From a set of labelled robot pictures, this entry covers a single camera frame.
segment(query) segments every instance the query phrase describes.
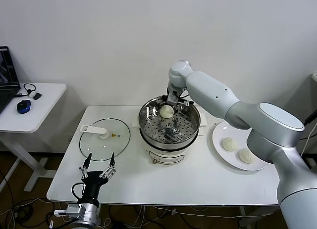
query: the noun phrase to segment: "table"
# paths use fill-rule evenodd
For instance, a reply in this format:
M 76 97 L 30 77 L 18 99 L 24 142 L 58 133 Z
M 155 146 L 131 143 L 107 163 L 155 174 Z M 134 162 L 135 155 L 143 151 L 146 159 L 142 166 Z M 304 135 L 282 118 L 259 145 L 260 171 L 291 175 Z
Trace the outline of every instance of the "table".
M 210 144 L 210 132 L 222 120 L 206 113 L 208 126 L 176 165 L 153 164 L 142 145 L 137 123 L 140 106 L 89 106 L 72 138 L 65 156 L 47 192 L 53 201 L 76 201 L 71 193 L 80 182 L 79 167 L 85 157 L 79 149 L 82 124 L 90 125 L 102 118 L 118 118 L 130 128 L 131 140 L 116 157 L 117 172 L 102 186 L 101 204 L 175 205 L 175 206 L 241 206 L 278 205 L 279 182 L 274 165 L 257 172 L 236 169 L 226 163 Z M 103 171 L 109 161 L 92 161 L 90 171 Z M 81 195 L 80 187 L 75 189 Z
M 42 94 L 41 98 L 38 100 L 34 100 L 27 96 L 14 98 L 0 114 L 0 141 L 2 141 L 15 156 L 17 156 L 17 160 L 14 162 L 5 178 L 7 180 L 10 178 L 20 160 L 26 163 L 34 171 L 27 182 L 24 191 L 32 191 L 38 178 L 53 178 L 56 171 L 46 170 L 44 166 L 48 158 L 42 158 L 37 162 L 14 137 L 10 136 L 10 133 L 30 134 L 35 132 L 66 90 L 65 84 L 32 84 L 36 86 L 36 91 Z M 25 94 L 26 91 L 23 88 L 24 83 L 20 83 L 20 85 L 22 86 L 20 92 Z M 31 110 L 28 113 L 19 114 L 16 111 L 16 105 L 23 99 L 31 100 Z M 3 180 L 0 184 L 0 192 L 4 186 L 5 181 Z

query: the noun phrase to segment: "blue mouse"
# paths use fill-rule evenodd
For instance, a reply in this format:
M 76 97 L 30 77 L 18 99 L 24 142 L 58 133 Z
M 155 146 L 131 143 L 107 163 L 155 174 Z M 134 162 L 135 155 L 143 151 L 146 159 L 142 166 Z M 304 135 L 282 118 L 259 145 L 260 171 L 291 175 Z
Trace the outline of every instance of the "blue mouse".
M 29 99 L 19 102 L 16 106 L 16 110 L 20 114 L 25 114 L 25 113 L 29 112 L 30 108 L 31 108 L 31 101 Z

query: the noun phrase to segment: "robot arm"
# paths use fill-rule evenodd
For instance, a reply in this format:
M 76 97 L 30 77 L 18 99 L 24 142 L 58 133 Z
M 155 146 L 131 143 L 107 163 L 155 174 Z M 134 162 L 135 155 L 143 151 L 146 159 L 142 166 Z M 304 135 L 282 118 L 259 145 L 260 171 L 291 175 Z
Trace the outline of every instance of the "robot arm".
M 213 116 L 239 129 L 252 128 L 247 145 L 257 157 L 274 163 L 280 178 L 277 198 L 288 227 L 315 228 L 317 176 L 308 169 L 295 147 L 304 125 L 272 104 L 241 102 L 226 85 L 203 72 L 193 71 L 188 61 L 175 63 L 168 75 L 168 104 L 176 105 L 187 90 Z

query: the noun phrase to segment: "plate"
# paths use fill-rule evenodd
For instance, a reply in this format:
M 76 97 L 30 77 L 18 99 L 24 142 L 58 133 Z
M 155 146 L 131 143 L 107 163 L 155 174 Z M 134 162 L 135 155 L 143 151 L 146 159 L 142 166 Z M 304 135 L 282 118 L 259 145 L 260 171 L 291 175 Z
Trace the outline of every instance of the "plate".
M 230 126 L 227 122 L 218 124 L 212 133 L 212 142 L 219 155 L 230 165 L 245 171 L 258 171 L 268 165 L 267 162 L 256 157 L 253 153 L 254 162 L 252 164 L 244 163 L 239 157 L 239 151 L 247 148 L 247 139 L 251 129 L 241 130 Z M 222 140 L 231 137 L 236 140 L 238 149 L 234 152 L 228 152 L 222 147 Z

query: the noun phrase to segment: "laptop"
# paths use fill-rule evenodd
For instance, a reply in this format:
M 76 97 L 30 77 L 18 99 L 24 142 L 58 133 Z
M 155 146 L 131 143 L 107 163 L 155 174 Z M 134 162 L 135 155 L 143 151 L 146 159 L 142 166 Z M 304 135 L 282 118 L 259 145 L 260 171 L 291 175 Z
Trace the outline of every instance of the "laptop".
M 0 113 L 6 108 L 20 84 L 7 46 L 0 46 Z

